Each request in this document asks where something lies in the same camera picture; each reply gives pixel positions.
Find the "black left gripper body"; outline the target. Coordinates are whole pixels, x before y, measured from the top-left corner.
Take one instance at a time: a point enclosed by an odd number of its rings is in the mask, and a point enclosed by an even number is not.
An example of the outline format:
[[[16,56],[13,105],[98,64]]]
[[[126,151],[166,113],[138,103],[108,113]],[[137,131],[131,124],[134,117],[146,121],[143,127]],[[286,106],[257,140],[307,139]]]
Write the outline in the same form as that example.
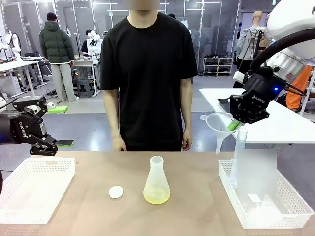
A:
[[[24,113],[10,118],[10,134],[13,143],[35,143],[37,139],[47,137],[47,129],[42,118],[35,118]]]

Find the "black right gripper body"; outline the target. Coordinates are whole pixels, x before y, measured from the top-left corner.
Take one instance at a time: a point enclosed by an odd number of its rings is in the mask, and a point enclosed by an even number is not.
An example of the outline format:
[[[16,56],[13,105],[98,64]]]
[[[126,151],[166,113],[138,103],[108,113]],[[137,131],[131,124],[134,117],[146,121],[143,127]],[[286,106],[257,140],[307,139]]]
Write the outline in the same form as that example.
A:
[[[277,95],[274,87],[278,86],[278,82],[269,66],[260,67],[257,71],[250,69],[245,73],[243,82],[243,111],[264,111]]]

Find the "person's left hand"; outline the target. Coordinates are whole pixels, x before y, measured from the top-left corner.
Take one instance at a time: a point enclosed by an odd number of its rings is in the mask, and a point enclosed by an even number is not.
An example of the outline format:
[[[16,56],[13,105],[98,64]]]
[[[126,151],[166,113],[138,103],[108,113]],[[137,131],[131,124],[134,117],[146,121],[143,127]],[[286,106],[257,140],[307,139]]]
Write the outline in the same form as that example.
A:
[[[188,151],[192,145],[192,133],[191,130],[185,129],[183,132],[182,151]]]

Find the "person's right hand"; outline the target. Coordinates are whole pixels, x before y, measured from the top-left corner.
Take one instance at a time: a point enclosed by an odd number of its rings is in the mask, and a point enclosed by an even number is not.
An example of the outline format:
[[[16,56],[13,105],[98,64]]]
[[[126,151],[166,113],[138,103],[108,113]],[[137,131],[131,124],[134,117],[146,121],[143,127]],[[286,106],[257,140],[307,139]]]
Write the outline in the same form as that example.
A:
[[[113,138],[113,151],[126,151],[125,142],[120,136]]]

